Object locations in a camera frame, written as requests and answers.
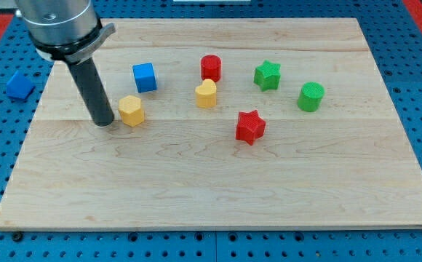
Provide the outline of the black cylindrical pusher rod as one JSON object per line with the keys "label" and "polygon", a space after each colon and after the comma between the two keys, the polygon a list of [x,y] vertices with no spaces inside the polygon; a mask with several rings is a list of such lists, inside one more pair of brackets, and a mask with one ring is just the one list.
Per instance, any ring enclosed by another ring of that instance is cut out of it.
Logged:
{"label": "black cylindrical pusher rod", "polygon": [[68,70],[94,124],[99,127],[111,124],[114,121],[114,113],[93,59],[68,64]]}

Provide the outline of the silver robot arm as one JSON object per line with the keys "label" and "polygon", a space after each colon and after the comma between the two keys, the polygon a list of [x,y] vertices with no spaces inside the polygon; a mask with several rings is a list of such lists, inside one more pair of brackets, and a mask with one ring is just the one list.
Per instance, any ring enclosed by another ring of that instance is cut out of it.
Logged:
{"label": "silver robot arm", "polygon": [[111,124],[114,113],[92,56],[116,32],[115,25],[102,24],[91,0],[16,0],[15,4],[40,56],[68,66],[94,124]]}

